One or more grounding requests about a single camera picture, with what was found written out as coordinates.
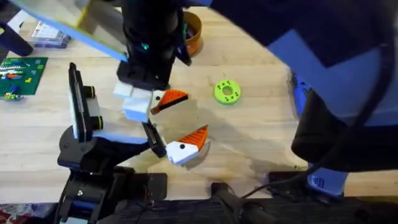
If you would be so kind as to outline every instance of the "wooden table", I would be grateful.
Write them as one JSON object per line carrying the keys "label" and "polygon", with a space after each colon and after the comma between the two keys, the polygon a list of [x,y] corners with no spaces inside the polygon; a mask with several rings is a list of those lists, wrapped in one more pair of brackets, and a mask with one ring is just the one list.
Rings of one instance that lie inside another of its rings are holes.
{"label": "wooden table", "polygon": [[[186,91],[190,99],[161,112],[155,121],[164,127],[168,141],[209,124],[209,144],[184,167],[158,159],[151,151],[123,165],[140,172],[166,172],[167,199],[208,198],[208,187],[216,181],[229,183],[242,195],[270,170],[305,169],[306,162],[290,150],[298,121],[289,95],[289,69],[217,13],[191,11],[203,20],[204,48],[191,67],[177,61],[170,79],[173,88]],[[21,35],[29,35],[34,27],[32,19],[27,21]],[[121,110],[122,100],[112,94],[117,60],[75,40],[65,50],[37,49],[35,56],[49,57],[36,95],[19,103],[0,101],[0,203],[58,201],[69,175],[57,165],[58,140],[71,125],[69,62],[77,64],[86,85],[95,86],[100,106],[112,113]],[[235,105],[214,99],[214,84],[222,79],[241,85],[243,95]],[[126,122],[121,116],[120,123]],[[398,195],[397,183],[395,171],[351,174],[345,193]]]}

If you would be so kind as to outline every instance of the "wire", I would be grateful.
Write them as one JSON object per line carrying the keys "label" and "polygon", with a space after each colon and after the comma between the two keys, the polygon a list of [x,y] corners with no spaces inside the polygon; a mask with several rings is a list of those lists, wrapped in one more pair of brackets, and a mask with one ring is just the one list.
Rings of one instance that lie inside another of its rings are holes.
{"label": "wire", "polygon": [[142,215],[143,215],[144,213],[146,213],[148,210],[149,210],[148,208],[143,208],[143,209],[141,210],[141,212],[140,212],[139,215],[138,215],[136,224],[138,224],[138,222],[139,222],[139,220],[141,219]]}
{"label": "wire", "polygon": [[341,135],[338,142],[328,151],[328,153],[323,156],[316,164],[314,164],[311,168],[308,168],[305,172],[302,172],[295,177],[287,180],[281,180],[278,182],[272,182],[269,184],[262,185],[260,187],[255,188],[251,192],[242,196],[242,198],[247,198],[253,195],[254,193],[269,187],[275,187],[278,185],[289,184],[295,182],[297,180],[306,178],[308,175],[316,172],[319,168],[327,165],[331,162],[340,152],[345,148],[345,145],[355,137],[357,130],[364,126],[366,121],[371,117],[379,103],[382,101],[384,96],[386,95],[391,81],[394,77],[394,62],[395,62],[395,48],[394,48],[394,31],[389,27],[391,23],[387,22],[385,18],[381,18],[383,16],[381,13],[377,13],[374,15],[376,19],[376,27],[380,28],[378,30],[379,37],[382,39],[379,48],[380,48],[380,58],[381,58],[381,67],[379,72],[379,78],[377,83],[374,85],[374,88],[369,95],[369,98],[366,100],[362,110],[359,115],[356,117],[355,122],[352,126],[348,127],[347,130]]}
{"label": "wire", "polygon": [[215,198],[217,199],[217,201],[219,201],[219,203],[220,203],[221,206],[223,207],[224,213],[225,213],[226,217],[228,218],[228,222],[229,222],[230,224],[237,224],[237,223],[235,222],[234,217],[233,217],[232,214],[229,212],[229,209],[228,209],[227,205],[225,204],[225,202],[223,201],[223,199],[221,199],[221,198],[218,197],[218,196],[215,196]]}

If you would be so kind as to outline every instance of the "green ring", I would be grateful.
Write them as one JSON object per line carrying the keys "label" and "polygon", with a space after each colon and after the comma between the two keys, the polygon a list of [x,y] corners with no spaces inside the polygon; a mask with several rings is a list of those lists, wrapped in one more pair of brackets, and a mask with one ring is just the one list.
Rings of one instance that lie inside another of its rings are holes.
{"label": "green ring", "polygon": [[[229,88],[232,94],[225,95],[223,92],[224,88]],[[222,80],[214,86],[214,97],[219,103],[232,105],[241,97],[241,87],[232,80]]]}

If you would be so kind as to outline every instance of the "orange bowl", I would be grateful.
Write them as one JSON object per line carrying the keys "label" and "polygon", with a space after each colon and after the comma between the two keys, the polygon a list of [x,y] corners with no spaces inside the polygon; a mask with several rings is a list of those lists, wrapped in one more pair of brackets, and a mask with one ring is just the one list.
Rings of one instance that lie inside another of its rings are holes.
{"label": "orange bowl", "polygon": [[187,46],[188,52],[190,56],[195,55],[199,52],[202,47],[202,40],[201,40],[201,20],[199,17],[192,13],[185,11],[184,12],[184,22],[186,22],[194,32],[193,37],[185,40],[185,45]]}

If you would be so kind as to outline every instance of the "black plastic piece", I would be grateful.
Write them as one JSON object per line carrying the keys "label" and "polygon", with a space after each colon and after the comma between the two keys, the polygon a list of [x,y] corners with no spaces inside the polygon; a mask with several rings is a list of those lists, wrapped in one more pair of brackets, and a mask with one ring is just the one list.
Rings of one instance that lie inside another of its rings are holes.
{"label": "black plastic piece", "polygon": [[256,199],[241,199],[228,191],[228,185],[224,183],[211,184],[211,196],[220,199],[229,217],[239,217],[240,223],[252,224],[299,224],[294,220],[277,218],[262,207]]}
{"label": "black plastic piece", "polygon": [[101,175],[71,170],[58,215],[63,222],[75,217],[94,224],[112,215],[121,200],[163,200],[166,193],[166,174],[135,174],[127,167]]}
{"label": "black plastic piece", "polygon": [[144,131],[148,136],[148,144],[152,151],[159,158],[166,156],[166,145],[163,143],[162,138],[154,125],[148,121],[147,123],[143,123],[142,126],[144,127]]}
{"label": "black plastic piece", "polygon": [[74,138],[71,126],[62,134],[59,147],[60,166],[92,173],[112,170],[121,162],[150,148],[148,143],[126,144],[103,138],[93,138],[89,142],[80,143]]}
{"label": "black plastic piece", "polygon": [[[316,164],[346,131],[322,99],[309,91],[292,150],[300,158]],[[398,169],[398,126],[361,128],[336,159],[323,167],[341,172]]]}
{"label": "black plastic piece", "polygon": [[83,86],[83,94],[86,98],[94,98],[95,88],[93,86]]}
{"label": "black plastic piece", "polygon": [[182,7],[175,0],[123,3],[128,62],[119,64],[118,78],[136,88],[166,90],[176,56],[191,64],[183,38]]}
{"label": "black plastic piece", "polygon": [[86,95],[83,91],[80,71],[76,69],[74,63],[70,63],[69,66],[69,87],[72,94],[78,140],[79,142],[90,141],[93,137],[90,113],[88,111]]}
{"label": "black plastic piece", "polygon": [[93,130],[102,130],[104,128],[104,120],[102,116],[92,116],[90,117],[91,128]]}

